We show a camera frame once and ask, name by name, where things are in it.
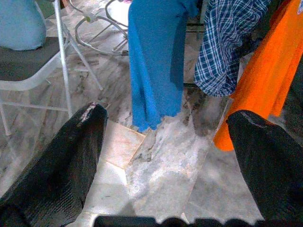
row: hanging clothes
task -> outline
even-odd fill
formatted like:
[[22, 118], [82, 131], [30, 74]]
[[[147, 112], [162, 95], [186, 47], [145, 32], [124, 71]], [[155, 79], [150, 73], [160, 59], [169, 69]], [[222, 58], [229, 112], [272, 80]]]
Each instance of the hanging clothes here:
[[181, 109], [186, 22], [197, 0], [133, 0], [129, 9], [129, 60], [133, 125], [156, 129]]
[[[250, 110], [263, 118], [279, 116], [303, 53], [302, 0], [287, 0], [273, 16], [271, 29], [249, 61], [227, 117], [238, 110]], [[227, 124], [215, 135], [223, 151], [233, 150]]]
[[210, 96], [235, 91], [240, 54], [237, 49], [267, 12], [271, 0], [209, 0], [195, 84]]

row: blue fabric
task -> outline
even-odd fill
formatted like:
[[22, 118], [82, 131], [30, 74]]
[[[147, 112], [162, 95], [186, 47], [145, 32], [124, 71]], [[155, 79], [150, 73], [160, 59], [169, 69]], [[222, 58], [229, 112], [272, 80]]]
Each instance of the blue fabric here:
[[197, 0], [133, 0], [129, 9], [129, 57], [133, 125], [156, 129], [181, 108], [188, 16]]
[[33, 50], [45, 43], [46, 27], [34, 0], [1, 0], [0, 46]]
[[210, 96], [229, 96], [237, 85], [237, 48], [267, 12], [271, 0], [209, 0], [195, 84]]

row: chair leg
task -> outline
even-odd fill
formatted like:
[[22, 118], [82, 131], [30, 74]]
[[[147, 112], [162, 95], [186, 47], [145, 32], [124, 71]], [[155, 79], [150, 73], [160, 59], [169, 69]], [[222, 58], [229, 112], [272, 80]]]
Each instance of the chair leg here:
[[0, 97], [0, 112], [1, 112], [2, 122], [3, 122], [3, 125], [4, 125], [5, 135], [10, 136], [11, 135], [11, 131], [9, 129], [8, 122], [6, 121], [6, 116], [5, 116], [5, 112], [4, 112], [4, 108], [3, 108], [1, 97]]
[[70, 37], [70, 42], [71, 45], [73, 46], [73, 48], [75, 49], [75, 51], [77, 52], [77, 54], [79, 55], [80, 59], [83, 61], [84, 65], [86, 66], [86, 68], [89, 70], [91, 76], [93, 77], [93, 79], [95, 80], [98, 88], [102, 91], [103, 87], [100, 85], [96, 74], [94, 73], [94, 71], [92, 70], [91, 66], [89, 65], [89, 63], [87, 62], [87, 60], [85, 59], [85, 57], [83, 56], [83, 54], [81, 53], [79, 47], [77, 46], [75, 40], [73, 39], [73, 37]]
[[70, 95], [69, 84], [68, 84], [68, 70], [67, 70], [66, 58], [65, 58], [63, 29], [62, 29], [61, 15], [60, 15], [59, 0], [55, 0], [53, 2], [53, 7], [55, 10], [55, 16], [56, 16], [56, 22], [57, 22], [58, 39], [59, 39], [60, 56], [61, 56], [61, 63], [62, 63], [62, 70], [63, 70], [68, 116], [71, 118], [72, 117], [71, 95]]

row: light blue cloth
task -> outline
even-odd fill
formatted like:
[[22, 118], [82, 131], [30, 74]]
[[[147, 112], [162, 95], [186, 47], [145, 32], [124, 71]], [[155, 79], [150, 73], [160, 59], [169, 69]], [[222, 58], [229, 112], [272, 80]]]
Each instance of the light blue cloth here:
[[197, 0], [133, 0], [129, 58], [133, 125], [156, 129], [181, 109], [186, 22]]
[[33, 50], [45, 37], [44, 18], [34, 0], [0, 0], [0, 46]]

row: white folding chair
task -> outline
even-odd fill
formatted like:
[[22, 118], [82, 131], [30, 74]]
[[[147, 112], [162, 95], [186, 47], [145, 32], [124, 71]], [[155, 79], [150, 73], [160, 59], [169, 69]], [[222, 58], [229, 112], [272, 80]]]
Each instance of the white folding chair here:
[[94, 71], [86, 61], [85, 57], [81, 54], [67, 27], [62, 24], [59, 0], [47, 1], [53, 3], [58, 37], [47, 37], [45, 45], [36, 50], [13, 51], [6, 48], [0, 48], [0, 90], [30, 90], [46, 81], [47, 77], [49, 77], [50, 74], [58, 67], [58, 64], [60, 64], [59, 62], [61, 61], [67, 108], [6, 102], [0, 97], [0, 114], [4, 124], [5, 134], [7, 136], [11, 135], [11, 131], [5, 116], [3, 108], [4, 105], [67, 111], [69, 117], [72, 116], [71, 95], [69, 92], [68, 70], [65, 56], [65, 50], [67, 47], [72, 46], [74, 48], [84, 65], [88, 68], [98, 88], [102, 90], [102, 86], [98, 82]]

